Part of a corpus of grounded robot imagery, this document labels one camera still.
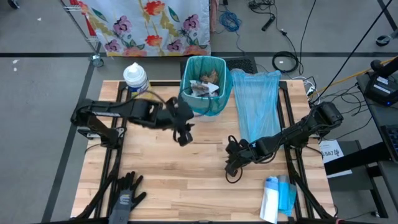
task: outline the wooden tabletop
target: wooden tabletop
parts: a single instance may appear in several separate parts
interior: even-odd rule
[[[294,120],[297,122],[309,110],[303,82],[287,80]],[[104,81],[99,100],[114,101],[118,81]],[[154,91],[164,99],[177,96],[179,87],[159,86]],[[280,92],[285,124],[289,124],[283,93]],[[226,108],[214,122],[202,122],[194,118],[191,134],[193,142],[180,147],[172,139],[172,131],[142,128],[127,123],[119,176],[135,171],[143,175],[139,191],[147,197],[130,213],[130,220],[163,221],[259,221],[264,193],[264,180],[271,175],[288,175],[284,150],[279,150],[270,164],[249,164],[243,169],[243,177],[236,184],[225,179],[224,167],[228,144],[232,134],[240,139],[238,112],[233,92]],[[101,118],[110,126],[111,118]],[[99,140],[89,141],[88,147]],[[316,140],[310,147],[319,149]],[[93,198],[99,188],[105,149],[94,147],[85,156],[83,169],[72,210],[78,215]],[[309,189],[329,214],[334,214],[325,168],[321,155],[309,149],[302,152]],[[102,216],[105,216],[109,192],[104,197]],[[298,189],[302,214],[307,216],[301,190]],[[279,214],[280,221],[287,220]]]

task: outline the clear plastic bag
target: clear plastic bag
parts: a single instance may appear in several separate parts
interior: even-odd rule
[[[231,71],[241,137],[253,142],[280,132],[277,114],[279,71],[246,74],[241,69]]]
[[[203,74],[211,74],[213,69],[218,74],[218,96],[192,96],[191,80],[200,80]],[[190,57],[185,67],[184,77],[180,85],[181,97],[191,109],[207,116],[218,115],[226,106],[232,90],[231,74],[222,58],[210,56]]]

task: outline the concrete floor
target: concrete floor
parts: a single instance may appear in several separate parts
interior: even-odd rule
[[[133,62],[143,65],[152,80],[180,78],[179,58],[104,58],[104,66],[95,68],[92,77],[91,74],[86,77],[89,61],[81,55],[59,58],[14,55],[15,57],[9,58],[9,55],[4,53],[90,52],[90,48],[63,12],[59,2],[19,2],[21,8],[13,10],[6,1],[0,1],[0,102],[4,105],[0,111],[3,117],[0,126],[0,142],[3,145],[0,157],[0,170],[3,170],[0,173],[0,179],[3,180],[0,184],[1,223],[35,223],[42,220],[70,131],[69,118],[79,97],[97,99],[102,81],[121,80],[124,68]],[[256,63],[265,66],[268,71],[273,71],[273,52],[292,50],[291,46],[276,31],[275,24],[271,25],[267,32],[261,31],[268,16],[251,12],[246,7],[248,0],[229,2],[228,9],[243,21],[238,31],[241,35],[239,46],[250,52],[249,54],[256,54]],[[288,32],[298,50],[312,1],[278,0],[276,4],[278,25]],[[303,41],[303,76],[314,76],[319,87],[327,85],[380,10],[375,0],[318,0]],[[398,21],[397,1],[391,4],[389,11],[393,19]],[[75,15],[78,22],[84,24],[81,15]],[[391,55],[398,55],[398,40],[386,47],[378,47],[374,43],[379,35],[391,32],[390,24],[386,17],[382,16],[357,50],[362,53],[380,53],[374,54],[377,57],[370,54],[354,55],[338,79],[368,68],[374,59],[385,60]],[[240,52],[236,48],[237,38],[235,33],[213,34],[212,51],[225,56],[231,52]],[[314,57],[309,54],[311,52],[334,54]],[[288,67],[289,60],[285,59],[285,62],[284,65]],[[291,77],[297,75],[297,72],[290,74]],[[85,78],[90,78],[87,80],[90,85],[86,93],[81,92]],[[346,89],[354,83],[355,80],[350,80],[333,86],[327,93]],[[341,100],[335,100],[334,103],[340,111],[348,111],[355,107]],[[328,138],[333,139],[361,126],[369,117],[368,112],[355,117],[347,115],[342,126],[333,130]],[[375,134],[369,138],[365,133]],[[358,139],[362,147],[366,147],[381,140],[376,133],[376,127],[371,121],[365,128],[341,140]],[[86,142],[80,135],[74,138],[52,220],[66,220],[70,216]],[[355,220],[392,223],[392,220],[398,219],[384,182],[377,179],[377,185],[390,218],[385,220],[365,215]],[[348,218],[375,210],[369,192],[334,192],[332,189],[332,194],[340,211],[339,217]]]

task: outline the trash can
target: trash can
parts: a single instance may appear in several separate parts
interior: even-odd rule
[[[218,96],[192,96],[191,80],[200,80],[201,76],[216,70],[219,86]],[[184,76],[180,84],[180,96],[191,109],[206,116],[218,115],[226,106],[232,90],[232,77],[222,58],[211,56],[193,56],[188,59]]]

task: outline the work glove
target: work glove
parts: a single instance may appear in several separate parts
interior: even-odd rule
[[[109,224],[126,224],[129,221],[130,211],[133,210],[147,195],[146,192],[136,197],[136,190],[141,183],[143,176],[139,176],[134,182],[135,172],[127,173],[117,182],[116,195]]]

